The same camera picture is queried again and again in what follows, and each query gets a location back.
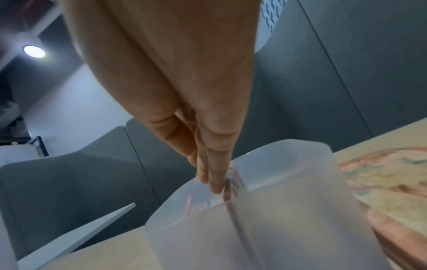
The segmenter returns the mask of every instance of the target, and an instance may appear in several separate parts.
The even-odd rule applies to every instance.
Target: hand
[[[104,88],[220,193],[245,119],[259,0],[63,0]]]

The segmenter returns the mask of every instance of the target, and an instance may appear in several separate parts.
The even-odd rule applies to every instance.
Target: black metal frame
[[[41,150],[43,156],[48,157],[49,156],[48,151],[46,150],[46,146],[44,145],[43,140],[41,139],[40,136],[36,136],[35,138],[29,140],[26,144],[34,145],[34,143],[36,141],[39,143],[39,147],[40,147],[40,150]]]

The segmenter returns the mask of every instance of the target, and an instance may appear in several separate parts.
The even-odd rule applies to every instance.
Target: translucent plastic container
[[[234,164],[247,189],[241,197],[218,198],[218,205],[186,218],[193,179],[148,220],[146,236],[164,270],[390,269],[327,145],[278,141]],[[215,197],[207,185],[197,196]]]

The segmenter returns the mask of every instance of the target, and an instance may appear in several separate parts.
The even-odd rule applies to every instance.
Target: gray partition
[[[264,113],[250,108],[240,139],[244,150],[252,138],[271,142],[258,134],[265,132],[277,132],[269,134],[275,140],[321,141],[334,151],[372,137],[297,0],[286,2],[271,38],[255,57],[264,83],[257,86],[255,77],[253,95],[263,101],[252,104]]]
[[[427,1],[300,1],[374,136],[427,117]]]
[[[18,259],[132,202],[86,246],[143,226],[160,205],[124,127],[68,155],[5,165],[0,183],[14,218],[6,226],[21,235],[11,235]]]
[[[196,168],[185,157],[160,141],[143,124],[131,119],[126,123],[126,130],[161,203],[194,178]],[[236,144],[233,158],[242,154],[240,145]]]

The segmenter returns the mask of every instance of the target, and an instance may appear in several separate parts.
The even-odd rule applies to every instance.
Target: wooden table
[[[336,152],[342,163],[361,155],[390,148],[427,146],[427,119]],[[393,269],[400,268],[391,262]],[[79,250],[50,262],[42,270],[162,270],[144,236],[143,228]]]

